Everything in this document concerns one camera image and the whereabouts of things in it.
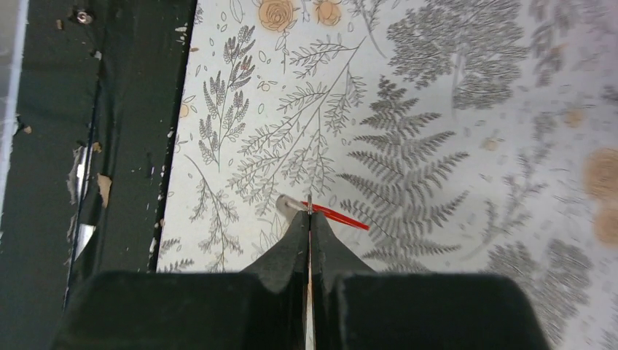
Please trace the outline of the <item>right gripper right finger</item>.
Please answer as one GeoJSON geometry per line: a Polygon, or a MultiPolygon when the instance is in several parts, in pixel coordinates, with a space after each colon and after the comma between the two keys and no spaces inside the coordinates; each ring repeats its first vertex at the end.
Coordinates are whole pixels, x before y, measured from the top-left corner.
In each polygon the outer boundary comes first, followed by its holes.
{"type": "Polygon", "coordinates": [[[378,273],[310,217],[317,349],[548,349],[524,291],[492,273],[378,273]]]}

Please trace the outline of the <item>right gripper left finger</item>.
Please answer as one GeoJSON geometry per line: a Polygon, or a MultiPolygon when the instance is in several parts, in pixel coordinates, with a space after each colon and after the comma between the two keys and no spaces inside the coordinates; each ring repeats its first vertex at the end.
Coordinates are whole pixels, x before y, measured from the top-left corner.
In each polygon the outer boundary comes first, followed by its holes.
{"type": "Polygon", "coordinates": [[[235,273],[107,271],[75,294],[52,349],[303,349],[310,215],[235,273]]]}

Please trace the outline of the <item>red tag key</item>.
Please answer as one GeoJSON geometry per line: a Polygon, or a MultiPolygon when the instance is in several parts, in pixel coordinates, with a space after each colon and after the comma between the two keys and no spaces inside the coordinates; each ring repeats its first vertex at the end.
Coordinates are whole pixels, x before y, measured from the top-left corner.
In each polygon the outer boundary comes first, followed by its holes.
{"type": "MultiPolygon", "coordinates": [[[[309,203],[307,201],[298,201],[285,194],[278,196],[275,201],[275,207],[288,223],[293,221],[298,211],[309,211],[309,203]]],[[[369,230],[369,225],[324,206],[313,203],[311,206],[311,212],[321,212],[327,219],[334,220],[335,222],[339,222],[353,228],[369,230]]]]}

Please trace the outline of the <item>floral table mat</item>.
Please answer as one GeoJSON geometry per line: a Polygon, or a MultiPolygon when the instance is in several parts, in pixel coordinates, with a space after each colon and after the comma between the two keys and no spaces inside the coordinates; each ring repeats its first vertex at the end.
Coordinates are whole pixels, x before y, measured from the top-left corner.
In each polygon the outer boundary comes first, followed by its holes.
{"type": "Polygon", "coordinates": [[[199,1],[181,40],[159,272],[311,195],[376,270],[501,273],[552,348],[617,347],[615,1],[199,1]]]}

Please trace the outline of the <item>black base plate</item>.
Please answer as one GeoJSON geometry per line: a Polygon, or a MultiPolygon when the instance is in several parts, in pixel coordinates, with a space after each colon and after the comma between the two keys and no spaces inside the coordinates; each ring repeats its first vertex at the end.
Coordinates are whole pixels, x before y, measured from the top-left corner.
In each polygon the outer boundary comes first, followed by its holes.
{"type": "Polygon", "coordinates": [[[1,219],[1,347],[104,271],[151,272],[195,1],[30,1],[1,219]]]}

